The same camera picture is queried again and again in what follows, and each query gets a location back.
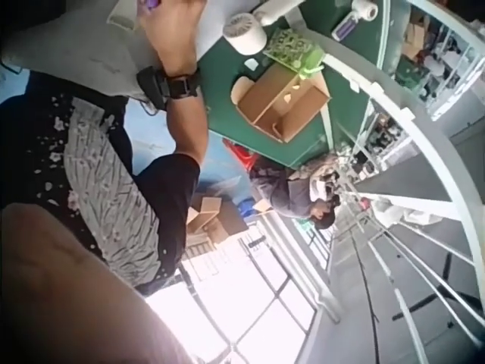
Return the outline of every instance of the hand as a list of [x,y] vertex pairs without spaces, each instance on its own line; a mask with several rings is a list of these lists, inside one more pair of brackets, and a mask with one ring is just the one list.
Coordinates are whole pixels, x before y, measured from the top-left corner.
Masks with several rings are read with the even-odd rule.
[[197,69],[196,36],[207,0],[161,0],[149,11],[139,0],[141,23],[169,77],[193,74]]

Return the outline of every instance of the red object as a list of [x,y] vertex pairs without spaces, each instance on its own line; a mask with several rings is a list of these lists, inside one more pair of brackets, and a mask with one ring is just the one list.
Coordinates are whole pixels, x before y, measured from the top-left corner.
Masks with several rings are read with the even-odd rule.
[[371,207],[371,201],[369,199],[366,199],[365,197],[362,198],[358,204],[361,206],[362,210],[364,211]]
[[237,146],[225,138],[222,139],[222,143],[224,143],[224,145],[234,154],[236,159],[241,162],[244,169],[249,172],[252,166],[256,163],[259,154],[250,152],[243,146]]

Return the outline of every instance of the skin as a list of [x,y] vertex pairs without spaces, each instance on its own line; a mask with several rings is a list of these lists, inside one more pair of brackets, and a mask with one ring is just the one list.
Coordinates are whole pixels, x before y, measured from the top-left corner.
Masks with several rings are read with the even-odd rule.
[[328,202],[323,201],[322,199],[318,199],[314,202],[313,206],[310,210],[310,215],[316,217],[317,219],[321,219],[324,215],[331,210],[331,204]]
[[[205,0],[165,0],[142,13],[171,77],[196,69],[204,6]],[[167,113],[175,152],[201,164],[208,138],[202,97],[172,101]],[[192,362],[144,299],[39,206],[13,204],[2,211],[2,274],[2,318],[26,352],[36,353],[36,362]]]

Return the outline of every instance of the cardboard box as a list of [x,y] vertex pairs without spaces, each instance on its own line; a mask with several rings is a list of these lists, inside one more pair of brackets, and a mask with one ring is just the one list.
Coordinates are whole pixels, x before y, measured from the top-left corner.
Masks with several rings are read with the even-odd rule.
[[418,24],[409,24],[405,34],[405,42],[402,46],[402,54],[410,59],[423,49],[426,30],[424,26]]
[[229,237],[234,237],[248,229],[236,205],[231,201],[223,201],[219,215],[203,227],[214,244],[223,243]]
[[264,199],[258,189],[254,186],[251,187],[251,195],[256,201],[252,208],[257,212],[264,213],[273,208],[270,202],[267,199]]
[[222,243],[243,231],[248,225],[231,201],[207,197],[196,193],[192,198],[187,217],[187,247],[209,243]]
[[213,218],[221,209],[222,200],[218,197],[206,197],[195,194],[187,215],[187,233],[195,234]]
[[253,126],[283,143],[295,137],[328,103],[323,76],[301,80],[275,63],[237,102],[238,112]]

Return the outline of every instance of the black t-shirt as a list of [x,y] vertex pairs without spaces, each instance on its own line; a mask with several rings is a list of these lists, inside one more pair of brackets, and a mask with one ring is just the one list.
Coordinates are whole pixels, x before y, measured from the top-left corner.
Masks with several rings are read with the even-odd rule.
[[0,105],[2,208],[23,202],[47,209],[148,296],[183,255],[200,169],[173,154],[133,176],[126,103],[32,73],[26,94]]

